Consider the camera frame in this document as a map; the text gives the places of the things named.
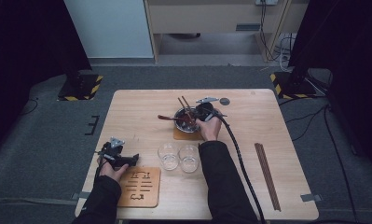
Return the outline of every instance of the power outlet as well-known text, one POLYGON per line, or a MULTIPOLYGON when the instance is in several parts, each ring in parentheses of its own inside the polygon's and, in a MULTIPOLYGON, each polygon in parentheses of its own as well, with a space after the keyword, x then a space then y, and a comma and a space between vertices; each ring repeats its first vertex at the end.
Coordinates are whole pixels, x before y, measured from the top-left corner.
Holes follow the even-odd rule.
POLYGON ((267 6, 278 5, 278 0, 255 0, 255 4, 258 5, 258 6, 262 6, 263 2, 265 2, 265 5, 267 5, 267 6))

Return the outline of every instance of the glass cup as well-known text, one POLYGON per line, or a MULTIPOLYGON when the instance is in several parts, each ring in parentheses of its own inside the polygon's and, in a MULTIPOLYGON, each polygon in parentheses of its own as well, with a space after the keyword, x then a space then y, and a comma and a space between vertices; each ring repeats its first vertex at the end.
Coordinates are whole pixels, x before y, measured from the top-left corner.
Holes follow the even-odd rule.
POLYGON ((182 170, 186 173, 192 173, 198 168, 198 148, 192 145, 185 145, 180 148, 179 159, 182 170))
POLYGON ((174 170, 179 165, 179 147, 174 143, 165 143, 158 149, 158 156, 165 170, 174 170))

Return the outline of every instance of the wooden coaster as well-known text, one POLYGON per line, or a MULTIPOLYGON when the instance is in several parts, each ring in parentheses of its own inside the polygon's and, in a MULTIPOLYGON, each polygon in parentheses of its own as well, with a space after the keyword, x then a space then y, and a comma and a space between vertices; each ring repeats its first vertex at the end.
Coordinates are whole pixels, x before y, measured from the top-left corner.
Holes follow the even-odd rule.
POLYGON ((122 189, 118 207, 156 207, 158 205, 160 169, 137 167, 127 169, 120 180, 122 189))
POLYGON ((203 140, 200 132, 185 133, 177 129, 176 126, 173 126, 173 138, 176 140, 203 140))

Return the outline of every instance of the metal bowl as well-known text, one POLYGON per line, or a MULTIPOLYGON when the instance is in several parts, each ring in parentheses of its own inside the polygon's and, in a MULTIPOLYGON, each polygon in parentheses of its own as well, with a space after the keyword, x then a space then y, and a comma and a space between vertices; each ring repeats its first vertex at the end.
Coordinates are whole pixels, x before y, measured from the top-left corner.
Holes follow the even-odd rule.
MULTIPOLYGON (((191 106, 191 111, 196 113, 197 110, 195 106, 191 106)), ((186 111, 181 108, 175 114, 175 118, 180 118, 184 120, 175 120, 174 125, 176 125, 177 129, 184 132, 184 133, 196 133, 198 131, 199 126, 195 124, 195 120, 191 120, 186 113, 186 111)))

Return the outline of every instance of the black jacket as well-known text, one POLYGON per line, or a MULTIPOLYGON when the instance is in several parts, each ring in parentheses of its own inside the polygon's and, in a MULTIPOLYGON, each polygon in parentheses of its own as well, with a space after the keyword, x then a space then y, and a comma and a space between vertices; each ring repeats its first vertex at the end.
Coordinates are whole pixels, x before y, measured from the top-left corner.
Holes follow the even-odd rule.
MULTIPOLYGON (((257 223, 226 144, 219 141, 201 144, 200 161, 209 188, 208 205, 213 217, 212 223, 257 223)), ((115 180, 99 176, 73 223, 115 223, 120 195, 121 188, 115 180)))

